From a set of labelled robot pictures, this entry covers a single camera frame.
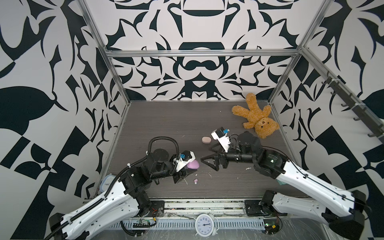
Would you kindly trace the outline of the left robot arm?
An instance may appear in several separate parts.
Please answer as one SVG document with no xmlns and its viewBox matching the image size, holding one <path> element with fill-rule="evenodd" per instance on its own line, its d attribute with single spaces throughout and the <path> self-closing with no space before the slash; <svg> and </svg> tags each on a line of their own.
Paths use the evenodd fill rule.
<svg viewBox="0 0 384 240">
<path fill-rule="evenodd" d="M 192 151 L 180 152 L 170 137 L 150 140 L 146 155 L 121 170 L 102 194 L 68 214 L 50 217 L 47 240 L 90 240 L 110 226 L 127 218 L 150 213 L 147 189 L 160 179 L 171 177 L 174 183 L 196 172 L 188 164 L 196 160 Z"/>
</svg>

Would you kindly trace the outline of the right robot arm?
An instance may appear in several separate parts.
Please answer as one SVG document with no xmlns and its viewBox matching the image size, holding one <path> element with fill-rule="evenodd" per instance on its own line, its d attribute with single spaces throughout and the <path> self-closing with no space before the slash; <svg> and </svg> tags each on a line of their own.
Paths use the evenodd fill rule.
<svg viewBox="0 0 384 240">
<path fill-rule="evenodd" d="M 363 212 L 367 208 L 367 197 L 364 193 L 343 190 L 310 174 L 284 153 L 263 147 L 260 139 L 250 132 L 238 135 L 235 146 L 228 130 L 216 130 L 212 132 L 212 137 L 218 141 L 216 145 L 219 149 L 211 148 L 212 155 L 201 158 L 203 164 L 215 171 L 226 169 L 229 162 L 253 164 L 259 174 L 290 185 L 311 197 L 305 200 L 266 191 L 260 202 L 263 211 L 315 220 L 345 239 L 360 239 L 366 220 Z"/>
</svg>

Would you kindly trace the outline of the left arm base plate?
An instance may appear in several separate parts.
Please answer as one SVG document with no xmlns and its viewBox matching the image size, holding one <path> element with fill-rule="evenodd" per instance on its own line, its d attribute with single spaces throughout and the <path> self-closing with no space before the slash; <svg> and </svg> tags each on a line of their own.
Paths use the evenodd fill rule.
<svg viewBox="0 0 384 240">
<path fill-rule="evenodd" d="M 157 217 L 164 213 L 165 201 L 162 200 L 151 200 L 151 207 L 149 211 L 150 217 Z"/>
</svg>

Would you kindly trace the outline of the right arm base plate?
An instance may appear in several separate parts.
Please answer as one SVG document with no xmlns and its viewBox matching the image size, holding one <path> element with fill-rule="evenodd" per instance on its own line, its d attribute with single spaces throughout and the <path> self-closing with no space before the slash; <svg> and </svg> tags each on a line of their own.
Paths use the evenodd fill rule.
<svg viewBox="0 0 384 240">
<path fill-rule="evenodd" d="M 249 217 L 276 217 L 287 216 L 287 213 L 280 213 L 273 207 L 272 200 L 245 200 L 245 210 Z"/>
</svg>

